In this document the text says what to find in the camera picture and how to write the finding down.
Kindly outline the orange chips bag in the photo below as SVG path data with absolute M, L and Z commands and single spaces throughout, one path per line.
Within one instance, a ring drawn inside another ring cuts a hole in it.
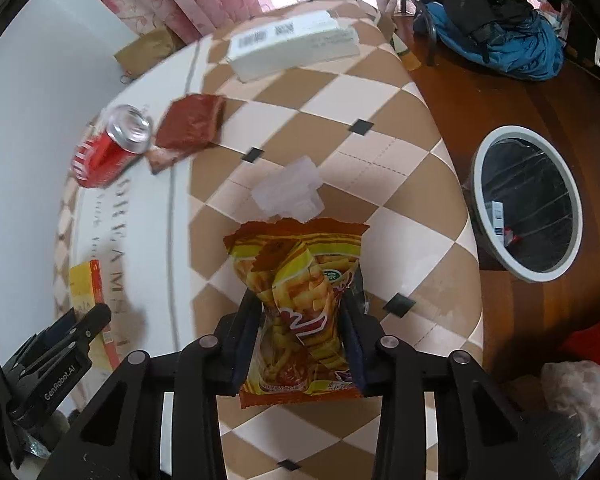
M 283 218 L 246 222 L 224 237 L 235 273 L 264 314 L 239 391 L 242 408 L 358 397 L 338 314 L 366 230 L 334 218 Z

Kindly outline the white round trash bin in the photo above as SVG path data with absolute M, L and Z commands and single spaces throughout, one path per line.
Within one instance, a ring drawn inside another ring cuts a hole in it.
M 562 155 L 521 126 L 501 126 L 481 142 L 463 184 L 482 270 L 507 271 L 527 283 L 565 274 L 578 255 L 583 211 Z M 498 242 L 486 204 L 504 204 L 512 244 Z

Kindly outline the yellow red box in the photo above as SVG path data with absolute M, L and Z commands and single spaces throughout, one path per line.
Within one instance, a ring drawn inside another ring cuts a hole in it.
M 79 320 L 86 318 L 90 334 L 90 357 L 93 366 L 112 372 L 119 364 L 116 343 L 110 327 L 111 313 L 104 308 L 105 298 L 100 276 L 100 263 L 92 259 L 69 270 L 71 307 Z

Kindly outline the red cola can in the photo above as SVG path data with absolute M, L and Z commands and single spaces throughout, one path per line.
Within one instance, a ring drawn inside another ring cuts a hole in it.
M 149 148 L 152 123 L 131 105 L 105 114 L 99 130 L 76 147 L 71 171 L 82 188 L 106 188 Z

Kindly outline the milk carton in bin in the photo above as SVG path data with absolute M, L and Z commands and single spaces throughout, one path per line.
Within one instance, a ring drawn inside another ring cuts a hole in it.
M 486 204 L 486 209 L 490 214 L 492 228 L 498 242 L 504 247 L 512 244 L 514 232 L 505 225 L 504 204 L 497 200 L 491 200 L 490 203 Z

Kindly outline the dark red snack packet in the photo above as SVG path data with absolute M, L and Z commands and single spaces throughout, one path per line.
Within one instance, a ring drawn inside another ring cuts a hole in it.
M 145 154 L 151 173 L 160 174 L 212 143 L 219 134 L 225 104 L 224 96 L 198 93 L 173 101 Z

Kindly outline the crumpled white tissue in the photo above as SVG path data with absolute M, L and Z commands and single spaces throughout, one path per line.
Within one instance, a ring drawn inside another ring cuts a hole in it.
M 317 193 L 323 184 L 313 160 L 303 156 L 277 174 L 263 179 L 253 188 L 251 196 L 269 217 L 279 216 L 307 222 L 325 209 L 324 202 Z

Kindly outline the checkered brown tablecloth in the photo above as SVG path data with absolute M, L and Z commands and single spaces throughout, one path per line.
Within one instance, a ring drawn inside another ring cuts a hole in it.
M 242 81 L 230 40 L 329 13 L 358 34 L 355 55 Z M 226 97 L 211 148 L 154 174 L 137 162 L 106 188 L 68 181 L 60 202 L 54 297 L 69 271 L 100 264 L 120 356 L 158 356 L 212 332 L 244 296 L 223 245 L 248 221 L 320 216 L 364 223 L 367 303 L 415 349 L 482 355 L 477 248 L 451 157 L 379 12 L 313 0 L 217 30 L 133 82 L 118 102 L 160 120 L 189 93 Z

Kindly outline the brown paper bag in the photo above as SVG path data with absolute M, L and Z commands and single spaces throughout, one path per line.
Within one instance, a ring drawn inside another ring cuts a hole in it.
M 125 76 L 137 79 L 184 46 L 170 28 L 160 27 L 139 36 L 118 51 L 114 58 Z

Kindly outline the blue and black clothes pile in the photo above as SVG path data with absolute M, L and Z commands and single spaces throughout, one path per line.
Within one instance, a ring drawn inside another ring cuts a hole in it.
M 429 61 L 444 44 L 471 63 L 515 79 L 549 80 L 564 65 L 558 35 L 528 0 L 412 1 L 413 26 L 428 38 Z

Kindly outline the white cardboard box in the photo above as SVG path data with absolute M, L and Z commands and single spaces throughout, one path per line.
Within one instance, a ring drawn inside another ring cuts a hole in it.
M 358 33 L 327 11 L 299 14 L 230 38 L 227 63 L 242 82 L 282 70 L 348 58 L 360 53 Z

